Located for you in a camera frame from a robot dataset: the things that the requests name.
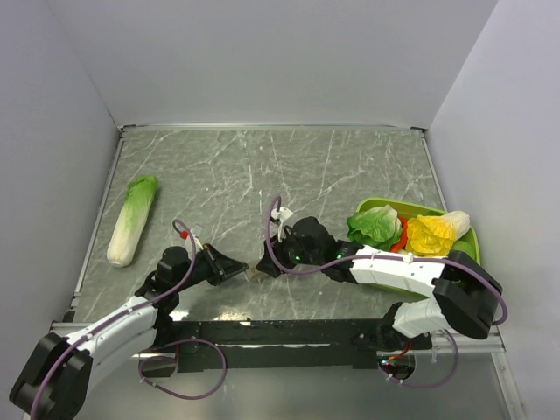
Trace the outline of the beige remote control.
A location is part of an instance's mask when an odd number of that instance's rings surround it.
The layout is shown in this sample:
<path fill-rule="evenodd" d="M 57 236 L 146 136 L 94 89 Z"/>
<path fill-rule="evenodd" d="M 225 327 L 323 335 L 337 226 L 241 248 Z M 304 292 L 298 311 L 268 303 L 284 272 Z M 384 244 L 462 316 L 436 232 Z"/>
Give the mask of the beige remote control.
<path fill-rule="evenodd" d="M 256 267 L 256 264 L 252 263 L 248 266 L 248 269 L 245 272 L 245 276 L 248 282 L 257 282 L 265 278 L 266 274 L 259 271 Z"/>

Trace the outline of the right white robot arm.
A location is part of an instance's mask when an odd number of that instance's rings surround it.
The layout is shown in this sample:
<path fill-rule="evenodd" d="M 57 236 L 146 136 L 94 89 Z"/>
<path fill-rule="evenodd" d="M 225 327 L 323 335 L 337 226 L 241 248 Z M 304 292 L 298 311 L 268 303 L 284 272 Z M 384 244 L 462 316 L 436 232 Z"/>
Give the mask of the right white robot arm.
<path fill-rule="evenodd" d="M 384 286 L 421 296 L 394 305 L 382 327 L 383 341 L 402 348 L 411 339 L 452 329 L 470 339 L 484 340 L 504 306 L 502 288 L 467 253 L 418 257 L 390 253 L 331 236 L 314 217 L 281 226 L 267 235 L 255 269 L 269 277 L 296 273 L 307 265 L 339 283 Z"/>

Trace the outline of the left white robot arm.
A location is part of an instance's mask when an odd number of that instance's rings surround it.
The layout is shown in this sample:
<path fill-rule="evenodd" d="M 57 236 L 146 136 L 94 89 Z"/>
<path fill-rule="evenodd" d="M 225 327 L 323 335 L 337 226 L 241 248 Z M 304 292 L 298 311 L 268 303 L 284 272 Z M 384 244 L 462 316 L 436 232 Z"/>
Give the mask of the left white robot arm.
<path fill-rule="evenodd" d="M 171 345 L 179 293 L 202 282 L 217 286 L 248 269 L 209 244 L 190 255 L 167 248 L 134 296 L 99 321 L 67 336 L 49 332 L 34 347 L 9 400 L 33 419 L 73 419 L 88 392 L 130 356 Z"/>

